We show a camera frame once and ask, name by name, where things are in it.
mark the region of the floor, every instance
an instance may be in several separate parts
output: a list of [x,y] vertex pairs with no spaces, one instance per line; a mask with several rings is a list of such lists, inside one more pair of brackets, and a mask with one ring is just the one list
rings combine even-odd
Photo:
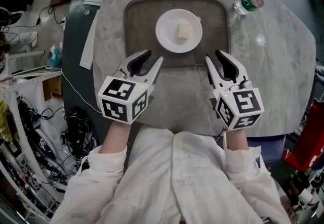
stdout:
[[[63,71],[72,82],[76,90],[78,90],[84,99],[92,105],[96,105],[95,94],[93,89],[92,70],[88,71],[79,66],[79,60],[83,51],[83,47],[90,29],[94,15],[98,7],[83,6],[84,0],[73,0],[71,7],[69,4],[58,6],[55,8],[56,18],[61,21],[66,15],[67,24],[64,35],[64,55],[63,55]],[[324,61],[324,3],[315,0],[282,0],[310,29],[316,39],[317,57]],[[16,25],[34,26],[39,11],[48,6],[50,0],[35,0],[34,4],[26,11],[22,19]],[[90,14],[80,20],[80,7],[90,10]],[[63,27],[57,25],[54,21],[53,14],[49,15],[47,10],[41,14],[42,23],[35,28],[10,28],[9,31],[19,33],[25,31],[38,31],[38,44],[35,50],[45,50],[45,55],[38,56],[33,59],[23,59],[24,69],[30,67],[41,66],[47,63],[47,54],[50,47],[55,44],[56,47],[61,46],[63,39]],[[89,114],[95,123],[97,132],[101,140],[104,139],[105,133],[109,127],[109,123],[103,117],[86,105],[81,98],[76,95],[72,87],[67,83],[63,83],[65,105],[69,107],[80,106]],[[319,98],[323,90],[316,87],[315,96]]]

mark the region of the water bottle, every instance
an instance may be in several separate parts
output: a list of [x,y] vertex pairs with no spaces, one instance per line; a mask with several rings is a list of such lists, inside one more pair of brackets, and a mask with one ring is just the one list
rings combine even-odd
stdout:
[[264,6],[264,0],[237,0],[234,9],[240,15],[246,15]]

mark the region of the forearm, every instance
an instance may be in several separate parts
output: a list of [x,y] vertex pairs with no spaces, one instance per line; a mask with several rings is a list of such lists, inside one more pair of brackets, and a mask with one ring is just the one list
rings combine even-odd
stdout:
[[102,144],[99,154],[119,153],[127,146],[131,125],[114,121]]
[[247,134],[242,129],[226,132],[226,140],[229,150],[249,150]]

